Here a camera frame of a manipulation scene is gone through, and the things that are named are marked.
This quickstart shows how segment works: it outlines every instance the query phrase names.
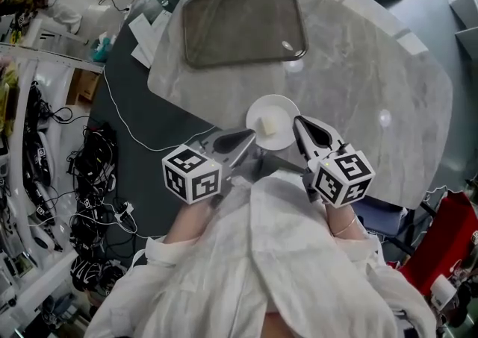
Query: small plate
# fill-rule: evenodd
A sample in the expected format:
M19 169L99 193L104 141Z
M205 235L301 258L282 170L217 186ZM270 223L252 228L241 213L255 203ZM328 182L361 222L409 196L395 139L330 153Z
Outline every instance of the small plate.
M278 151L295 142L292 124L294 117L300 115L297 106L287 97L272 94L260 97L247 111L246 127L256 132L255 142L259 147ZM267 136L262 130L260 118L272 118L277 132Z

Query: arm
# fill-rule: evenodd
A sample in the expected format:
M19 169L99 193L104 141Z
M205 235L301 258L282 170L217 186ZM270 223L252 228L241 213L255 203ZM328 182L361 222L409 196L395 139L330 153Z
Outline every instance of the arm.
M335 209L326 205L326 211L332 234L343 231L335 241L394 312L399 332L408 327L414 328L419 337L434 337L436 320L423 296L400 272L385 264L376 237L364 233L358 220L350 224L356 218L352 207Z
M327 222L334 237L337 235L337 238L343 240L364 240L366 238L357 220L355 220L356 213L350 205L334 208L327 204L326 211Z
M207 198L192 205L183 206L164 239L164 243L171 244L201 237L213 215L212 209L209 207L210 200Z
M184 206L167 236L148 239L145 249L148 264L135 266L117 281L93 317L85 337L132 337L156 296L155 290L196 243L211 216L208 201Z

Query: red object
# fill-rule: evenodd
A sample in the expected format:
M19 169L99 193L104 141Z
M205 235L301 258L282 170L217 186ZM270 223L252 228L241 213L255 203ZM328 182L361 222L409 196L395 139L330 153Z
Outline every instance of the red object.
M471 252L471 236L478 231L478 218L466 195L449 192L444 198L410 260L399 270L423 295L439 275L450 277Z

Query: paper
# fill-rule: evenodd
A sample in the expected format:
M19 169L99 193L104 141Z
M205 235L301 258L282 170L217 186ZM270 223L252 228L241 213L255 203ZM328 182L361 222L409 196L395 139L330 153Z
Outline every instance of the paper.
M159 41L161 40L161 36L163 35L164 29L166 28L166 25L169 22L170 17L171 17L171 13L166 12L165 10L163 10L161 13L158 14L158 17L156 17L155 21L151 25L151 28L154 32L154 37L152 38L153 41L154 41L154 47L153 47L153 50L151 50L152 59L154 59L154 56L156 54L156 49L158 48ZM146 56L146 53L143 51L143 48L142 48L141 43L140 43L139 40L138 40L138 42L139 42L139 45L136 46L136 48L134 48L131 55L134 58L136 58L137 60L139 60L145 67L150 69L152 60L149 61L149 58Z
M149 63L152 63L152 59L155 56L155 32L152 30L152 26L149 24L144 14L140 14L131 21L129 28L133 32L138 43L141 45L141 49L143 50L146 59Z

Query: gray marble tabletop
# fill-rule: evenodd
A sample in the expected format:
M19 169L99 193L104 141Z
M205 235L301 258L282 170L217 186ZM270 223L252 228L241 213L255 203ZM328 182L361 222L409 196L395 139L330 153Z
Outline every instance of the gray marble tabletop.
M368 195L416 208L447 140L452 86L426 46L373 0L298 0L308 38L289 63L194 70L183 57L181 0L148 78L156 95L220 127L245 125L249 106L280 94L335 127L376 171ZM305 166L297 147L276 154Z

